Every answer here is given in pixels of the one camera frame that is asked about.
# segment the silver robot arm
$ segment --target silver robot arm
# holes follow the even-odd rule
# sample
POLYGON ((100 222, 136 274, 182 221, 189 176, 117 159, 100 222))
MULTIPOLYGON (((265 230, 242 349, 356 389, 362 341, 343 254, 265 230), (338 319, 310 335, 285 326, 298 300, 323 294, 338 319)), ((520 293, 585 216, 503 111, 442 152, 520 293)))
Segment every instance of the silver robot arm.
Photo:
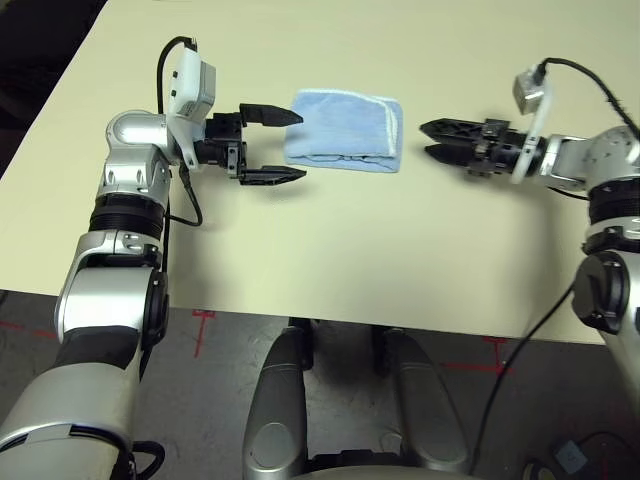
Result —
POLYGON ((205 120, 215 98, 215 70, 185 37, 172 40, 163 55, 181 39, 187 48, 172 75, 166 115, 129 111, 107 126, 109 154, 89 232, 78 241, 56 305, 61 347, 0 427, 0 478, 133 479, 136 443, 156 455, 140 477, 149 478, 164 451, 150 446, 154 442, 134 442, 132 426, 146 362, 167 327, 161 237, 169 221, 170 167, 180 167, 183 183, 206 164, 249 185, 305 174, 246 167, 241 132, 247 122, 284 126, 302 118, 278 107, 241 105, 238 113, 205 120))
POLYGON ((640 142, 627 127, 589 140, 553 135, 535 181, 588 192, 572 307, 600 331, 640 414, 640 142))
MULTIPOLYGON (((563 59, 548 60, 576 65, 563 59)), ((583 73, 586 70, 578 67, 583 73)), ((638 127, 626 117, 627 126, 591 139, 539 137, 550 94, 546 80, 536 81, 539 72, 539 67, 529 70, 516 77, 514 84, 521 113, 534 113, 529 132, 510 129, 503 120, 434 120, 420 129, 440 143, 425 151, 442 163, 466 167, 474 176, 506 173, 512 183, 527 176, 552 189, 587 192, 591 226, 582 246, 587 257, 576 272, 572 307, 585 325, 600 331, 623 374, 634 411, 640 414, 638 127)), ((606 87, 605 93, 613 103, 606 87)))

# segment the blue towel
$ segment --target blue towel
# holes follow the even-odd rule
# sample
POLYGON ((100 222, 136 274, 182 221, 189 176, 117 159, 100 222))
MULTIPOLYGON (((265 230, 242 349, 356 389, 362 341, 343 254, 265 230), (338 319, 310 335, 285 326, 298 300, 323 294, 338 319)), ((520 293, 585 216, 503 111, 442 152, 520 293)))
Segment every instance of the blue towel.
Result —
POLYGON ((400 169, 402 108, 391 98, 343 90, 300 90, 287 127, 289 164, 393 173, 400 169))

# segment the cable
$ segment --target cable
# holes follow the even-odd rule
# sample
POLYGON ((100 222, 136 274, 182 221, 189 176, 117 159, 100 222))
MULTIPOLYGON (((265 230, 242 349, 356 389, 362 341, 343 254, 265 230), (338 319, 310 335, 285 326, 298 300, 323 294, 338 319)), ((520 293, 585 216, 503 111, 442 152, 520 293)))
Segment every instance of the cable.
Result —
POLYGON ((169 52, 177 45, 183 44, 185 48, 197 50, 196 42, 189 37, 175 37, 169 40, 158 57, 158 66, 156 67, 156 100, 158 101, 158 113, 164 113, 163 94, 162 94, 162 73, 164 72, 164 62, 169 52))
POLYGON ((167 210, 165 212, 164 222, 164 236, 162 237, 162 271, 167 273, 167 267, 169 265, 169 229, 171 227, 171 205, 169 199, 167 199, 167 210))
POLYGON ((496 383, 493 385, 493 389, 491 389, 491 393, 489 394, 489 398, 484 407, 484 412, 482 413, 482 420, 480 420, 480 428, 478 430, 478 438, 476 439, 476 443, 472 452, 471 466, 469 467, 469 475, 473 475, 476 469, 476 466, 478 465, 478 459, 480 458, 480 448, 482 447, 482 440, 484 439, 484 434, 487 429, 487 423, 489 421, 489 415, 491 414, 491 408, 493 407, 493 403, 496 399, 498 391, 500 390, 500 387, 502 386, 502 382, 504 382, 507 372, 511 368, 511 365, 513 365, 513 363, 518 358, 518 355, 520 354, 522 349, 529 342, 529 340, 531 340, 531 337, 533 337, 536 334, 536 332, 540 330, 540 327, 542 327, 547 322, 547 320, 549 320, 553 316, 553 314, 556 313, 558 308, 560 308, 560 305, 564 303, 564 301, 567 299, 567 297, 571 293, 571 290, 573 290, 573 283, 569 285, 569 288, 567 288, 567 290, 562 294, 562 296, 558 299, 555 305, 551 307, 551 310, 549 310, 540 319, 540 321, 536 323, 536 325, 531 329, 531 331, 522 340, 520 340, 520 343, 518 343, 515 350, 513 351, 513 353, 511 353, 511 355, 505 362, 504 367, 502 367, 502 370, 498 374, 496 383))
POLYGON ((633 450, 633 447, 629 444, 629 442, 627 442, 624 438, 622 438, 617 433, 608 432, 606 430, 598 430, 597 432, 590 433, 589 435, 583 437, 581 440, 578 440, 576 442, 576 444, 579 447, 582 447, 582 445, 587 443, 589 440, 591 440, 591 439, 593 439, 595 437, 599 437, 599 436, 611 437, 611 438, 617 440, 618 443, 625 448, 627 453, 629 453, 629 455, 631 455, 631 458, 633 458, 633 460, 636 462, 636 464, 638 466, 640 466, 640 460, 638 460, 638 458, 640 458, 640 455, 637 455, 636 452, 633 450))
POLYGON ((571 67, 575 70, 578 70, 581 73, 584 73, 587 77, 589 77, 591 80, 596 82, 596 84, 598 84, 600 89, 604 92, 605 96, 607 97, 607 102, 611 104, 611 106, 616 111, 616 113, 620 116, 620 118, 622 118, 622 121, 625 123, 625 125, 629 127, 629 130, 631 130, 631 133, 633 134, 633 136, 636 137, 638 141, 640 141, 640 128, 638 128, 633 123, 633 120, 631 120, 631 117, 627 115, 627 113, 622 108, 622 105, 620 105, 620 102, 613 95, 613 92, 609 90, 609 87, 605 85, 605 83, 600 79, 600 77, 598 77, 591 70, 589 70, 586 67, 583 67, 579 63, 573 62, 571 60, 566 60, 564 58, 548 57, 548 58, 545 58, 542 61, 542 63, 540 63, 536 68, 536 72, 535 72, 536 81, 541 82, 544 76, 547 74, 546 67, 548 64, 565 65, 567 67, 571 67))
POLYGON ((4 302, 7 301, 8 297, 9 297, 9 290, 0 290, 0 307, 4 305, 4 302))
MULTIPOLYGON (((158 57, 158 65, 156 67, 156 100, 158 103, 158 113, 164 113, 164 101, 163 101, 163 73, 164 73, 164 64, 169 55, 169 52, 173 50, 177 45, 183 44, 185 48, 190 48, 191 50, 197 51, 198 47, 194 39, 184 36, 178 36, 169 40, 169 42, 164 46, 162 51, 160 52, 160 56, 158 57)), ((184 225, 189 225, 192 227, 199 227, 202 225, 203 217, 202 210, 200 209, 200 205, 198 204, 198 198, 196 197, 193 188, 191 187, 191 179, 189 177, 189 169, 185 165, 184 161, 180 163, 180 179, 182 180, 182 185, 187 192, 187 196, 193 205, 193 209, 196 212, 196 221, 186 220, 181 217, 171 215, 171 208, 169 205, 169 200, 167 200, 167 209, 165 211, 165 225, 164 225, 164 234, 162 238, 163 244, 163 255, 162 255, 162 271, 167 272, 168 263, 169 263, 169 230, 171 220, 182 223, 184 225)))
POLYGON ((199 227, 202 225, 202 210, 200 210, 200 204, 198 203, 198 199, 196 198, 196 193, 193 191, 191 187, 191 177, 189 175, 189 168, 184 162, 180 162, 180 169, 178 170, 180 175, 180 180, 182 180, 182 185, 184 186, 187 195, 189 196, 189 200, 191 200, 191 205, 193 205, 193 209, 196 212, 196 220, 186 220, 181 217, 175 217, 173 215, 167 214, 167 217, 170 220, 174 220, 176 222, 182 223, 184 225, 189 225, 190 227, 199 227))
POLYGON ((560 190, 559 188, 547 187, 549 190, 552 190, 560 195, 564 195, 565 197, 575 198, 576 200, 585 200, 589 201, 589 198, 583 197, 582 195, 576 195, 574 193, 565 192, 564 190, 560 190))
POLYGON ((153 461, 151 462, 151 465, 145 468, 142 472, 136 473, 136 478, 138 480, 149 480, 156 474, 158 470, 160 470, 160 467, 164 463, 164 447, 158 442, 133 442, 133 448, 131 449, 131 451, 134 453, 146 453, 147 455, 153 455, 153 461))

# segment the folded towel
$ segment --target folded towel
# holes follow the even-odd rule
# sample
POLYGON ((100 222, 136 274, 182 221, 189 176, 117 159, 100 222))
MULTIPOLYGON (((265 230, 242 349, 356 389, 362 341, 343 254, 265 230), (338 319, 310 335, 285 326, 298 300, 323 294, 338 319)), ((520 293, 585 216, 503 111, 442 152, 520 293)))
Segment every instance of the folded towel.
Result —
POLYGON ((287 163, 389 173, 400 168, 402 108, 396 100, 305 89, 291 109, 304 123, 287 127, 287 163))

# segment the gray floor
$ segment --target gray floor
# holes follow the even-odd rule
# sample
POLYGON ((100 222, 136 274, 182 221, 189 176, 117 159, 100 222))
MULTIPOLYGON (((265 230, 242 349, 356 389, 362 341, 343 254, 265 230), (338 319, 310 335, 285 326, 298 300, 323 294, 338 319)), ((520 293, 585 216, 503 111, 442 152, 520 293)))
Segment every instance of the gray floor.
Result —
MULTIPOLYGON (((54 299, 11 293, 0 309, 0 418, 20 391, 52 362, 54 299)), ((167 338, 157 347, 140 389, 137 437, 167 449, 158 480, 240 479, 242 433, 258 371, 286 324, 277 317, 218 313, 207 320, 200 351, 200 319, 173 310, 167 338)), ((370 369, 366 326, 316 325, 316 366, 305 374, 310 454, 341 449, 397 449, 397 425, 387 380, 370 369)), ((493 344, 481 337, 414 332, 442 367, 467 435, 475 436, 495 373, 493 344)), ((514 342, 501 347, 501 358, 514 342)), ((505 382, 487 432, 478 474, 520 478, 530 457, 547 461, 549 449, 592 431, 622 435, 640 451, 633 419, 608 352, 601 347, 534 342, 505 382)), ((578 479, 640 478, 627 451, 607 437, 584 445, 591 459, 578 479)))

